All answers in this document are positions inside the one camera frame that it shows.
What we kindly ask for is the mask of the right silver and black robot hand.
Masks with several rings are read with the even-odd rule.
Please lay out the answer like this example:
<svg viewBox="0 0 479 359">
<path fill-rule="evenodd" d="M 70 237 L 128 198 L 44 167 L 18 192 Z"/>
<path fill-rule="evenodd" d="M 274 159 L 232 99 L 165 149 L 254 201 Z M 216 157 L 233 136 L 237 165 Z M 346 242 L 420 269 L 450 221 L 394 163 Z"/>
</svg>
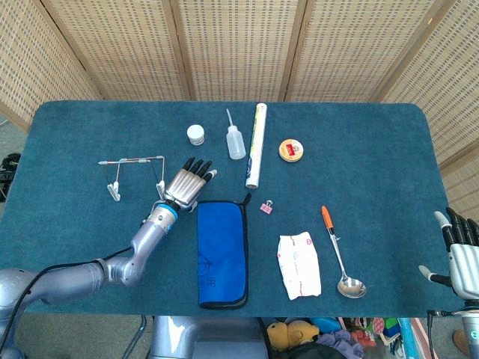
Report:
<svg viewBox="0 0 479 359">
<path fill-rule="evenodd" d="M 434 216 L 445 242 L 449 274 L 434 273 L 426 266 L 418 269 L 430 282 L 452 288 L 467 306 L 479 307 L 479 224 L 450 207 L 446 213 L 434 212 Z"/>
</svg>

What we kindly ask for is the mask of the left silver and black robot hand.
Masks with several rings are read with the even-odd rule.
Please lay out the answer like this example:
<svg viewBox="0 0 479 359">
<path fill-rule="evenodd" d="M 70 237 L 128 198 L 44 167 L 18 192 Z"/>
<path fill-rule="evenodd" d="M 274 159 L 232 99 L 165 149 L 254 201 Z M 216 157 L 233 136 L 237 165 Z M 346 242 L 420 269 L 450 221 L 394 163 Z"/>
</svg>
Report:
<svg viewBox="0 0 479 359">
<path fill-rule="evenodd" d="M 216 175 L 212 161 L 190 157 L 165 188 L 165 202 L 175 212 L 192 211 L 203 187 Z"/>
</svg>

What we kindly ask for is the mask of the grey blue microfibre cloth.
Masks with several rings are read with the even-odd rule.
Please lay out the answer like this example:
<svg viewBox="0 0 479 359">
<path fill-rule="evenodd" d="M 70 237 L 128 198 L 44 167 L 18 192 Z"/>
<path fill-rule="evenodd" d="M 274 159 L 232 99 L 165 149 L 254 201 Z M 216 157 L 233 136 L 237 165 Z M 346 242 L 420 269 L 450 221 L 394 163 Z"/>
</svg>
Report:
<svg viewBox="0 0 479 359">
<path fill-rule="evenodd" d="M 208 310 L 241 308 L 248 299 L 248 225 L 251 200 L 205 200 L 197 209 L 198 303 Z"/>
</svg>

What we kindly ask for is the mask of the small white jar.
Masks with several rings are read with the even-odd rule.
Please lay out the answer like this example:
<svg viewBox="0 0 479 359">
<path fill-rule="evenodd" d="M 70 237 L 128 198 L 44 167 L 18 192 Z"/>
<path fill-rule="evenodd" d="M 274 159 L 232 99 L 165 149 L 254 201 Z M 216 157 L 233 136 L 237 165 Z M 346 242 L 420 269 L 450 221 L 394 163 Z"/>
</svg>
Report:
<svg viewBox="0 0 479 359">
<path fill-rule="evenodd" d="M 193 124 L 186 130 L 190 143 L 194 146 L 200 146 L 204 142 L 204 128 L 199 124 Z"/>
</svg>

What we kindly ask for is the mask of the translucent squeeze bottle with nozzle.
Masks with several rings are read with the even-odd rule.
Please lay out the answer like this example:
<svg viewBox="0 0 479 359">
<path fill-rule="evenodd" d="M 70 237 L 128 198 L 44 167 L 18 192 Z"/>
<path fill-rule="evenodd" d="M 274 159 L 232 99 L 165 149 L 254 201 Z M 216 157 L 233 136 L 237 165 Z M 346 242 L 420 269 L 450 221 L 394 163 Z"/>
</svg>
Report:
<svg viewBox="0 0 479 359">
<path fill-rule="evenodd" d="M 245 157 L 245 145 L 242 138 L 241 131 L 233 124 L 231 113 L 226 109 L 228 116 L 229 127 L 226 134 L 226 141 L 228 146 L 229 156 L 233 160 L 243 159 Z"/>
</svg>

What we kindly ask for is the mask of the white cylindrical tube roll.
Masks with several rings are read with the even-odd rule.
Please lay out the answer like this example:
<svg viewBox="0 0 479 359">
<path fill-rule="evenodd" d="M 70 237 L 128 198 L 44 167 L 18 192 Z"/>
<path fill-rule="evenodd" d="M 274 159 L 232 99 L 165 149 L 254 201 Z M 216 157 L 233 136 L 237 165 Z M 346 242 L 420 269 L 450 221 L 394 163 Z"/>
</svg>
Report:
<svg viewBox="0 0 479 359">
<path fill-rule="evenodd" d="M 263 141 L 266 128 L 267 104 L 260 102 L 256 106 L 254 126 L 251 135 L 251 147 L 246 172 L 245 187 L 256 189 L 259 186 Z"/>
</svg>

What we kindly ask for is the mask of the brown shoe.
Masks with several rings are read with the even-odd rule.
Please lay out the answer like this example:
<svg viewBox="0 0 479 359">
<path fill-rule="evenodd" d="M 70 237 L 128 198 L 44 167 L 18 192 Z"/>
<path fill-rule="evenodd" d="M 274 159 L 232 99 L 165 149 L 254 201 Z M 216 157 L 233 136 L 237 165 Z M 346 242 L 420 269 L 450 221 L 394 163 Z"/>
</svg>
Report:
<svg viewBox="0 0 479 359">
<path fill-rule="evenodd" d="M 469 344 L 464 330 L 456 330 L 452 335 L 453 344 L 456 348 L 469 358 Z"/>
</svg>

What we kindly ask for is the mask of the round tin with yellow lid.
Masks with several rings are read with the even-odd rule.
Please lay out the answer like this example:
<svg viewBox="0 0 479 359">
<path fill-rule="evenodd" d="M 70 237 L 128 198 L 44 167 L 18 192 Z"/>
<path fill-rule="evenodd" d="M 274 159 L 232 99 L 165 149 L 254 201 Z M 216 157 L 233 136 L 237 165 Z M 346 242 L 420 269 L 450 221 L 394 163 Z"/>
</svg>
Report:
<svg viewBox="0 0 479 359">
<path fill-rule="evenodd" d="M 304 147 L 296 139 L 283 140 L 278 147 L 279 156 L 286 162 L 297 162 L 304 154 Z"/>
</svg>

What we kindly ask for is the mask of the teal table cover cloth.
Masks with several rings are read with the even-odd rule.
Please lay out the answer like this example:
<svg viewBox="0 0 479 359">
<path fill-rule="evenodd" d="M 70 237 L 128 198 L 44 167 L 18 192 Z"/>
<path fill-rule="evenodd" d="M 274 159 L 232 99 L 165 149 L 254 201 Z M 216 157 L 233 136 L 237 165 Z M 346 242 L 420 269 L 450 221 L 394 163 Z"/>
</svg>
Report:
<svg viewBox="0 0 479 359">
<path fill-rule="evenodd" d="M 245 141 L 253 102 L 48 102 L 37 110 L 0 219 L 0 269 L 39 271 L 128 247 L 157 199 L 149 163 L 121 165 L 115 202 L 107 179 L 117 161 L 162 155 L 170 180 L 190 157 L 212 161 L 202 200 L 240 202 L 247 161 L 229 158 L 226 109 Z M 186 130 L 204 128 L 204 142 Z M 304 147 L 297 162 L 280 143 Z M 248 299 L 232 316 L 403 316 L 456 310 L 462 302 L 426 280 L 420 265 L 445 274 L 448 259 L 434 212 L 448 203 L 426 117 L 413 104 L 271 102 L 260 181 L 246 207 Z M 272 213 L 260 210 L 272 201 Z M 341 270 L 321 206 L 331 215 L 346 273 L 365 296 L 339 293 Z M 279 236 L 309 232 L 322 292 L 290 300 L 278 264 Z"/>
</svg>

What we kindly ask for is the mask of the white and pink wipes pack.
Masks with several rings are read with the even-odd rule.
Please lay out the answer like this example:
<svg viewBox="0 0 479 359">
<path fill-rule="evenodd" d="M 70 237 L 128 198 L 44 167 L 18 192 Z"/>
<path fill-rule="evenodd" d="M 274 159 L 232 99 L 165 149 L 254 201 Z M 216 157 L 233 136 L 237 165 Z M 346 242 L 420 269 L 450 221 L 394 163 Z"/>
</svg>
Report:
<svg viewBox="0 0 479 359">
<path fill-rule="evenodd" d="M 321 295 L 319 260 L 309 232 L 279 236 L 277 258 L 291 301 L 299 297 Z"/>
</svg>

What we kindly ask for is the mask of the woven wooden folding screen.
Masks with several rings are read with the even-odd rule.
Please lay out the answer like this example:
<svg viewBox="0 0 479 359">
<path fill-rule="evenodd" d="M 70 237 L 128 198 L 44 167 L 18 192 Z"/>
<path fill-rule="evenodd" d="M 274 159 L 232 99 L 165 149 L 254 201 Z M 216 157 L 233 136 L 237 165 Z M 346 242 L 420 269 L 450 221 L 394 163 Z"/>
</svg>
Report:
<svg viewBox="0 0 479 359">
<path fill-rule="evenodd" d="M 0 0 L 0 132 L 60 99 L 410 102 L 479 218 L 479 0 Z"/>
</svg>

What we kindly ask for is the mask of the purple cloth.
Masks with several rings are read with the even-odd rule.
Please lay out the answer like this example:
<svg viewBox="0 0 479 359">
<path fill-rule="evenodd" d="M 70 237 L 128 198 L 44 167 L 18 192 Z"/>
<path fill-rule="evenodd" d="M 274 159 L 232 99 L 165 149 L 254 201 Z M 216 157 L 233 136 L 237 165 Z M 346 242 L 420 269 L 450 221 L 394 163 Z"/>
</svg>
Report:
<svg viewBox="0 0 479 359">
<path fill-rule="evenodd" d="M 349 331 L 336 331 L 318 337 L 317 343 L 328 346 L 341 353 L 346 359 L 363 359 L 364 349 L 357 343 Z"/>
</svg>

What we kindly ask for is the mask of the silver robot torso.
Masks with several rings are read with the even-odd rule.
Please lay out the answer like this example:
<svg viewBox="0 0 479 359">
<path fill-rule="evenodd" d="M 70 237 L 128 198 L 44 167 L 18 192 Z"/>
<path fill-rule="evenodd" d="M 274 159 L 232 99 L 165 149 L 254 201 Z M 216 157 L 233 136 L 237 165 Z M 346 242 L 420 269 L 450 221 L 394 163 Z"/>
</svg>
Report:
<svg viewBox="0 0 479 359">
<path fill-rule="evenodd" d="M 148 359 L 268 359 L 256 318 L 157 316 Z"/>
</svg>

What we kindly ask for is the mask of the yellow plush toy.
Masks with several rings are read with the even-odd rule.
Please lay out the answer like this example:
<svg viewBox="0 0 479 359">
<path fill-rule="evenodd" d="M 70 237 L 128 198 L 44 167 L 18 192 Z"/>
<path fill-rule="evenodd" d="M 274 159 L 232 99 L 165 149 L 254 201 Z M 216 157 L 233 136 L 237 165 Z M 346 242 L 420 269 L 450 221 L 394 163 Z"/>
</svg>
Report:
<svg viewBox="0 0 479 359">
<path fill-rule="evenodd" d="M 310 343 L 319 336 L 320 330 L 317 326 L 302 320 L 295 320 L 289 324 L 276 322 L 270 324 L 266 329 L 271 347 L 278 351 L 284 351 Z"/>
</svg>

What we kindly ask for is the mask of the black equipment on floor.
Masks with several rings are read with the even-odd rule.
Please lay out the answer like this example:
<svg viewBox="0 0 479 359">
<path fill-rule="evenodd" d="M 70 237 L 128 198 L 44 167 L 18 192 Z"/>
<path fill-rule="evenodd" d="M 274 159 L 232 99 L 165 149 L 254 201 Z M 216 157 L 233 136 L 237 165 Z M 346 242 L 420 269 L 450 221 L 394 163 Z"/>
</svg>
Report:
<svg viewBox="0 0 479 359">
<path fill-rule="evenodd" d="M 11 153 L 3 158 L 0 163 L 0 203 L 4 203 L 7 199 L 20 158 L 20 153 Z"/>
</svg>

